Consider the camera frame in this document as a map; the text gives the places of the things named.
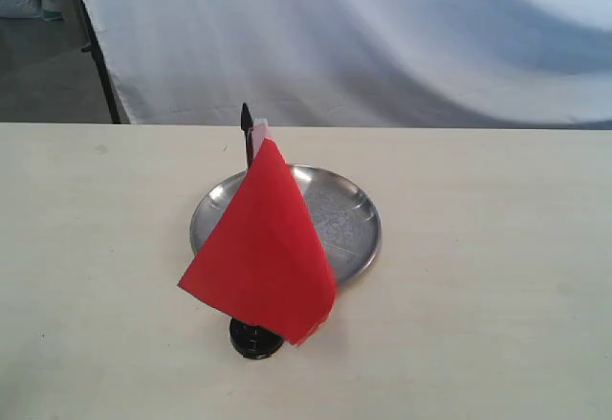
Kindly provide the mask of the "red flag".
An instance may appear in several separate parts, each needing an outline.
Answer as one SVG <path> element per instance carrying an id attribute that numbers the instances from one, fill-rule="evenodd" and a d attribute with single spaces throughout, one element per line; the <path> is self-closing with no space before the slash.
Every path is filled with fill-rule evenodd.
<path id="1" fill-rule="evenodd" d="M 300 345 L 327 320 L 337 284 L 268 125 L 241 109 L 246 175 L 179 280 L 206 305 Z"/>

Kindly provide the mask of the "black round flag base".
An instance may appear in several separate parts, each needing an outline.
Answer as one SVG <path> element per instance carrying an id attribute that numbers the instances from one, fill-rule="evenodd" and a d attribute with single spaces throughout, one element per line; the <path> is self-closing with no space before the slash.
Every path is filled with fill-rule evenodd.
<path id="1" fill-rule="evenodd" d="M 270 358 L 284 343 L 284 339 L 275 333 L 235 318 L 229 322 L 229 339 L 233 348 L 250 360 Z"/>

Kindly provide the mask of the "round silver metal plate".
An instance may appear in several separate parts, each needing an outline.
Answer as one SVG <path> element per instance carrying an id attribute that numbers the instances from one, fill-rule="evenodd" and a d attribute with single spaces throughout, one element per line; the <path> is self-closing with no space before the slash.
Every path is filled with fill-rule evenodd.
<path id="1" fill-rule="evenodd" d="M 382 221 L 370 197 L 349 179 L 324 168 L 291 164 L 339 289 L 372 266 L 382 244 Z M 246 173 L 206 193 L 192 214 L 190 246 L 198 252 L 216 227 Z"/>

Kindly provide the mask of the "white backdrop cloth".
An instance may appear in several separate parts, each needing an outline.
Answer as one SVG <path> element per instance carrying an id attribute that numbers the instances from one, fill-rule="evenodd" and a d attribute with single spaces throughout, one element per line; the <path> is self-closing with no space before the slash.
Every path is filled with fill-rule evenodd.
<path id="1" fill-rule="evenodd" d="M 133 123 L 611 125 L 611 0 L 83 0 Z"/>

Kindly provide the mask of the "black backdrop stand pole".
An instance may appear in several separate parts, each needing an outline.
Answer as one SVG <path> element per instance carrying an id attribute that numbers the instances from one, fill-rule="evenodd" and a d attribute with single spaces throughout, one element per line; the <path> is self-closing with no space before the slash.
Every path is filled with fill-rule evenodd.
<path id="1" fill-rule="evenodd" d="M 85 43 L 81 46 L 80 51 L 83 54 L 88 54 L 95 64 L 111 123 L 122 124 L 112 79 L 109 75 L 103 51 L 99 45 L 98 37 L 84 0 L 76 0 L 76 10 L 85 34 Z"/>

